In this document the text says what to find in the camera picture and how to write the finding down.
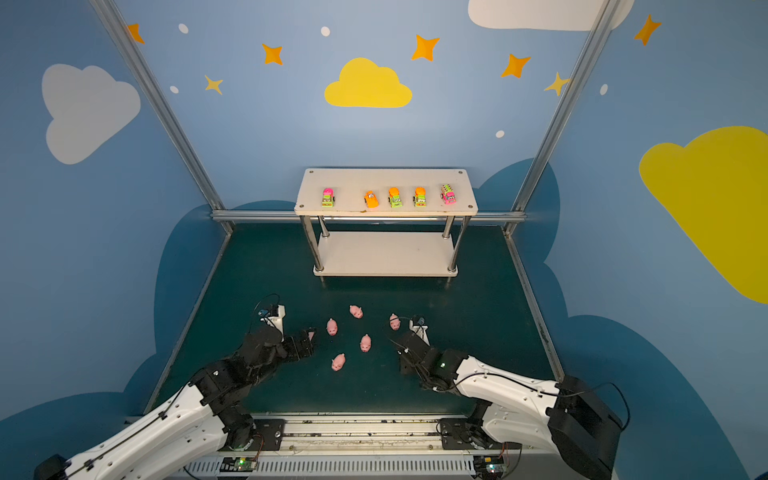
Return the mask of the pink green toy truck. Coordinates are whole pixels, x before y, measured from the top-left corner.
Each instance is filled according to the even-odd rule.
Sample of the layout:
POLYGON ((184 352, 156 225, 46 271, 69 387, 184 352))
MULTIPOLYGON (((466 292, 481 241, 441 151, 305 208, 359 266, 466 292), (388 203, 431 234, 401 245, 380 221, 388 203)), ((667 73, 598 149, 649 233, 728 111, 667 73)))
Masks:
POLYGON ((335 205, 335 192, 332 188, 325 188, 322 193, 321 206, 333 208, 335 205))

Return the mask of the orange green toy truck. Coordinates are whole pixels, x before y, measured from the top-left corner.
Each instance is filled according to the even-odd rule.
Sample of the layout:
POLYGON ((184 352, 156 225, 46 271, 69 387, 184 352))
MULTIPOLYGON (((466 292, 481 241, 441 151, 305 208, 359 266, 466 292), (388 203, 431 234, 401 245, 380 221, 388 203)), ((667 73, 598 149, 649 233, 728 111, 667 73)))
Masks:
POLYGON ((426 189, 424 187, 415 188, 413 204, 417 208, 425 208, 427 206, 426 189))

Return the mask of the orange green toy car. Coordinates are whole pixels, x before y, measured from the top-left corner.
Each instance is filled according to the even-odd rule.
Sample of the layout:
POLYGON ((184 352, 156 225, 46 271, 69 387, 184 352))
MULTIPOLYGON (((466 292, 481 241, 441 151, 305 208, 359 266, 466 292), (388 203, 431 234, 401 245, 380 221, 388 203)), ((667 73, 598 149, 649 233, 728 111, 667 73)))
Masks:
POLYGON ((397 187, 391 187, 388 190, 388 202, 391 208, 400 208, 403 205, 400 190, 397 187))

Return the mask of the pink green toy car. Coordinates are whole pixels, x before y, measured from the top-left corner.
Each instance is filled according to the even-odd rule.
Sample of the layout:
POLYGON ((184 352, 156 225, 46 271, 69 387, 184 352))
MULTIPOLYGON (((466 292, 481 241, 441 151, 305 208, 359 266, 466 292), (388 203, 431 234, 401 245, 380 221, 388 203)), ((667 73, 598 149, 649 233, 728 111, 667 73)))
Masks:
POLYGON ((440 196, 445 205, 453 205, 457 202, 455 191, 450 184, 441 185, 440 196))

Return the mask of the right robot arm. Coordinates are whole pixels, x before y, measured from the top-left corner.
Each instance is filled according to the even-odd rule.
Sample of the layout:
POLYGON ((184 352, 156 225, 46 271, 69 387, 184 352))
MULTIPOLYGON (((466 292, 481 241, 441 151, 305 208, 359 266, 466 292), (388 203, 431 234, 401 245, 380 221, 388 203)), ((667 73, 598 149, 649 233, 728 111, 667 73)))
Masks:
POLYGON ((556 453, 587 479, 610 479, 624 423, 582 380, 540 380, 492 367, 467 353, 430 345, 409 331, 394 342, 402 373, 436 393, 474 400, 466 419, 442 419, 446 450, 533 447, 556 453))

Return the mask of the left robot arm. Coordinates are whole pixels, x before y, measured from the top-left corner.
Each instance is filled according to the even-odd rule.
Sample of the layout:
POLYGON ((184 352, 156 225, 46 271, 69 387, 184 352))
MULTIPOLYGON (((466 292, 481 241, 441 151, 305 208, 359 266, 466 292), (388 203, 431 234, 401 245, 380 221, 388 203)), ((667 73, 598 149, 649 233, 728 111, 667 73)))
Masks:
POLYGON ((258 438, 241 406, 277 368, 314 353, 316 330, 286 337, 267 324, 232 355, 199 369, 170 399, 113 437, 69 459, 55 454, 35 479, 163 479, 222 448, 245 450, 258 438))

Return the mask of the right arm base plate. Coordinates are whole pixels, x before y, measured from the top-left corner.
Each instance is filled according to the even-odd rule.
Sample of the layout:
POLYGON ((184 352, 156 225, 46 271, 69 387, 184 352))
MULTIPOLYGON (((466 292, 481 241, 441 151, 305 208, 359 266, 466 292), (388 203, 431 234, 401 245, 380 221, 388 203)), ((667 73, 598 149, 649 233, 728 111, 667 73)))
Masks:
POLYGON ((444 450, 520 450, 517 442, 498 442, 473 421, 465 418, 443 418, 436 431, 444 450))

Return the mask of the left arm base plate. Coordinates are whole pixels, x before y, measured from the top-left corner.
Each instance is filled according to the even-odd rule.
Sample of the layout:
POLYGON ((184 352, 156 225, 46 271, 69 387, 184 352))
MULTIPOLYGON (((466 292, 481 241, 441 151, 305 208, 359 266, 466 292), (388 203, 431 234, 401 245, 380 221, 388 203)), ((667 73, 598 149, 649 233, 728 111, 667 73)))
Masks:
POLYGON ((260 452, 280 449, 286 421, 281 418, 256 418, 248 426, 237 427, 227 446, 233 451, 260 452))

